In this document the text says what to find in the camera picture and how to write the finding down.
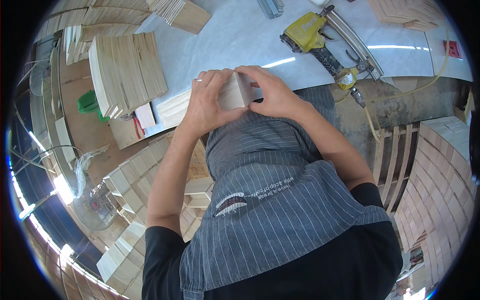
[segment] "plastic bag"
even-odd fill
[[[86,184],[84,171],[88,170],[88,167],[90,166],[90,159],[95,155],[99,155],[100,153],[107,151],[108,146],[110,146],[110,144],[103,146],[100,149],[95,149],[90,152],[87,152],[84,155],[82,155],[79,159],[77,159],[77,162],[75,165],[75,175],[77,176],[78,189],[76,192],[72,191],[73,197],[75,199],[80,198],[84,193],[84,188]]]

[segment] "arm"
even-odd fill
[[[196,142],[202,135],[238,119],[248,110],[236,108],[222,111],[218,106],[218,91],[232,72],[229,69],[201,72],[198,78],[202,81],[192,81],[187,113],[175,130],[148,195],[147,228],[162,226],[181,235],[180,213],[190,158]]]
[[[252,86],[262,89],[262,103],[249,107],[256,113],[288,118],[305,129],[325,160],[331,160],[346,187],[351,190],[365,182],[375,184],[367,163],[352,144],[307,101],[300,99],[278,77],[258,66],[241,66],[236,72],[255,80]]]

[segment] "concrete floor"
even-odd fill
[[[417,87],[424,86],[432,77],[418,77]],[[392,130],[394,126],[407,125],[413,122],[453,116],[453,101],[460,80],[440,77],[432,85],[421,91],[406,96],[387,100],[366,101],[370,115],[376,114],[381,128]],[[380,80],[361,80],[356,87],[364,98],[376,98],[400,94],[394,86]],[[346,94],[338,89],[336,84],[331,85],[334,99],[339,101]],[[373,169],[375,157],[375,140],[370,132],[367,117],[363,109],[349,96],[336,105],[336,127],[360,151]]]

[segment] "red-handled pliers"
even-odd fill
[[[140,127],[140,129],[142,130],[142,133],[144,134],[145,136],[145,130],[142,128],[142,126],[140,125],[140,121],[138,120],[137,116],[135,116],[135,114],[133,115],[133,125],[135,126],[135,133],[137,134],[137,138],[139,140],[142,139],[142,137],[140,136],[140,134],[138,133],[138,129],[137,129],[137,125],[138,127]]]

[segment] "forearm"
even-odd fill
[[[303,101],[291,118],[305,129],[322,157],[333,162],[338,176],[349,190],[361,183],[374,183],[361,154],[312,104]]]
[[[188,167],[197,138],[179,125],[163,157],[148,196],[146,226],[175,223],[180,234],[180,213],[185,193]]]

